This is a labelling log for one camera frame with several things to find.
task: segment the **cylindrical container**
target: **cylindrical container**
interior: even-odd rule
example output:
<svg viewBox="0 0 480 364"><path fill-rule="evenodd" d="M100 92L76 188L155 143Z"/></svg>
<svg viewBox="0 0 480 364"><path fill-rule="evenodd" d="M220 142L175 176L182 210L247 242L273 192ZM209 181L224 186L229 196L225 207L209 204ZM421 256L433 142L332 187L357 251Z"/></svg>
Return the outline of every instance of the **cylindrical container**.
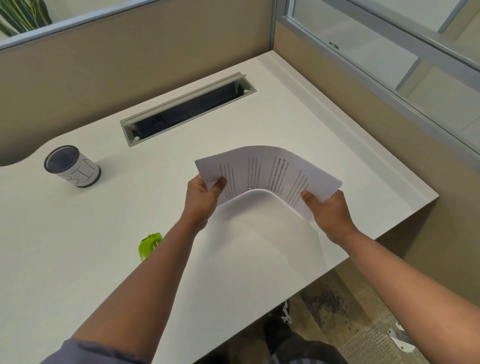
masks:
<svg viewBox="0 0 480 364"><path fill-rule="evenodd" d="M80 188L91 186L102 174L100 167L75 146L59 146L45 158L43 166L47 172Z"/></svg>

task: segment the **sleeve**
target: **sleeve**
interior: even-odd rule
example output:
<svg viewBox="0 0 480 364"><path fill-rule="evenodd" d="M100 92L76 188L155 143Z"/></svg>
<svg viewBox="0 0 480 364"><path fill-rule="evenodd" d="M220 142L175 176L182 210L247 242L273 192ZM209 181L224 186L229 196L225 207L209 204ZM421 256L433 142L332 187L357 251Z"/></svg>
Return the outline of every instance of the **sleeve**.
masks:
<svg viewBox="0 0 480 364"><path fill-rule="evenodd" d="M134 355L95 342L68 339L41 364L145 364Z"/></svg>

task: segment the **forearm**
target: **forearm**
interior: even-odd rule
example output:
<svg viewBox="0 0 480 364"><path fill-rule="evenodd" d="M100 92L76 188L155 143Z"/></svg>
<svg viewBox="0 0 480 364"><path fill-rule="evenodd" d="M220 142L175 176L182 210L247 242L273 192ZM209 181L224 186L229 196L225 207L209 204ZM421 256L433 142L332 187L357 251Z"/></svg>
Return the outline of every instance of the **forearm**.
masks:
<svg viewBox="0 0 480 364"><path fill-rule="evenodd" d="M480 360L480 309L358 233L340 244L432 363Z"/></svg>
<svg viewBox="0 0 480 364"><path fill-rule="evenodd" d="M195 223L180 219L73 337L151 361L199 229Z"/></svg>

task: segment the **white desk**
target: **white desk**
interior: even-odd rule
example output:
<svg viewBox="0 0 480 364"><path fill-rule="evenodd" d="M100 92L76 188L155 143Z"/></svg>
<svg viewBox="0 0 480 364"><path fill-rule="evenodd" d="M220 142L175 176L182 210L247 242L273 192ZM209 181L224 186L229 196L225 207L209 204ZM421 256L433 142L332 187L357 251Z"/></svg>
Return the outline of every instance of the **white desk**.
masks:
<svg viewBox="0 0 480 364"><path fill-rule="evenodd" d="M120 120L236 72L257 92L127 147ZM43 170L48 152L63 144L98 162L96 185L79 189ZM1 361L38 363L58 349L140 263L139 241L165 234L178 219L196 175L193 161L247 145L280 146L342 180L354 222L372 238L437 197L278 55L266 53L0 168ZM195 241L154 363L195 361L346 257L267 192L221 206Z"/></svg>

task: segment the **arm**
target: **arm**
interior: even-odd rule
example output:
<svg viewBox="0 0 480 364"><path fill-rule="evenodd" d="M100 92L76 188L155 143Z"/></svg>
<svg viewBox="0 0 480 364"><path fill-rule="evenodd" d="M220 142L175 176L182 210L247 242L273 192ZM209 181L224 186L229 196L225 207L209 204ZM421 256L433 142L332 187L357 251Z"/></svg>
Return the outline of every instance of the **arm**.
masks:
<svg viewBox="0 0 480 364"><path fill-rule="evenodd" d="M162 243L74 333L151 362L167 324L193 240L213 214L227 181L210 191L200 176L188 183L185 209Z"/></svg>
<svg viewBox="0 0 480 364"><path fill-rule="evenodd" d="M302 192L318 226L365 275L431 363L480 361L480 308L357 230L342 191L325 202Z"/></svg>

